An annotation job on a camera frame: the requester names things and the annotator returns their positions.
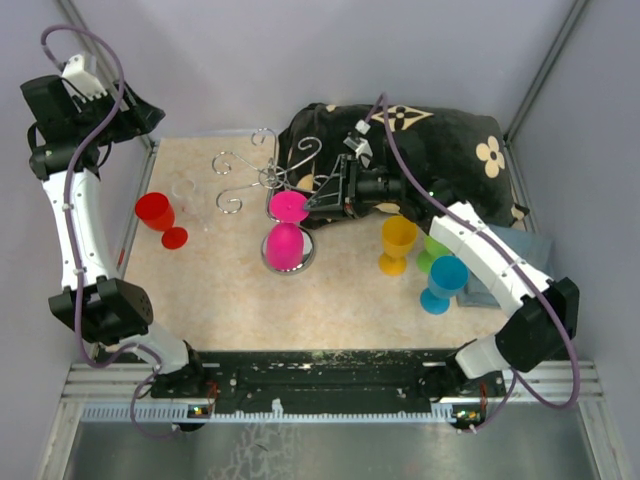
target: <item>table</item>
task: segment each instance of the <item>table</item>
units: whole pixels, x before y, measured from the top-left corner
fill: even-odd
[[[415,265],[422,232],[407,272],[383,275],[382,213],[312,232],[317,253],[302,273],[268,271],[260,254],[274,225],[264,213],[267,190],[236,192],[242,210],[223,214],[215,206],[220,190],[257,175],[234,159],[229,174],[216,175],[211,160],[231,150],[263,166],[272,149],[269,140],[256,147],[249,137],[162,140],[148,190],[169,196],[174,181],[191,178],[207,192],[214,228],[205,232],[176,209],[176,225],[188,230],[189,241],[169,251],[158,232],[138,226],[125,279],[147,291],[156,322],[197,350],[451,348],[504,325],[500,310],[459,308],[455,300],[444,315],[422,310],[427,277]]]

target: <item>gray cloth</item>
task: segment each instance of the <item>gray cloth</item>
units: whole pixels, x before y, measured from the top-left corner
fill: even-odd
[[[550,265],[552,241],[548,238],[512,228],[489,225],[489,228],[505,242],[516,254],[524,258],[533,267],[553,277]],[[469,282],[456,296],[461,307],[499,308],[496,299],[489,293],[478,277],[471,274]]]

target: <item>yellow flower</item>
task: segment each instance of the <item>yellow flower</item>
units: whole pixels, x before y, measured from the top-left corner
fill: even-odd
[[[500,173],[500,169],[504,169],[504,155],[500,153],[500,144],[493,135],[489,137],[487,143],[478,144],[476,155],[481,161],[487,162],[484,165],[487,177],[496,178]]]

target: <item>white wall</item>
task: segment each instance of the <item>white wall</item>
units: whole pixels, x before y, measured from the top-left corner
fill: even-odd
[[[571,0],[75,0],[162,136],[281,128],[312,101],[392,101],[508,126]]]
[[[76,358],[73,335],[48,310],[60,291],[55,222],[27,161],[26,130],[33,117],[20,84],[55,73],[41,53],[40,32],[61,16],[48,0],[4,5],[0,16],[0,478],[35,475],[60,391]],[[79,49],[70,34],[52,37],[60,56]],[[104,169],[105,222],[116,254],[139,182],[143,149],[114,149]],[[132,174],[129,165],[138,165]]]
[[[515,153],[557,271],[581,288],[578,345],[594,358],[640,475],[640,3],[591,2]]]

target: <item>floral pillow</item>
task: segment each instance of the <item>floral pillow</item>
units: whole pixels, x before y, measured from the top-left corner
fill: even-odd
[[[318,137],[323,147],[313,162],[291,172],[289,181],[309,187],[312,175],[328,175],[339,154],[351,153],[343,141],[370,108],[314,103],[301,110],[279,136],[278,164],[286,168],[305,158],[307,152],[292,148],[304,137]],[[471,202],[485,222],[499,226],[513,224],[511,181],[502,132],[494,118],[460,110],[404,105],[390,107],[389,118],[404,160],[425,188],[444,180],[458,199]],[[371,167],[395,171],[398,166],[389,149],[383,121],[379,111],[369,123]]]

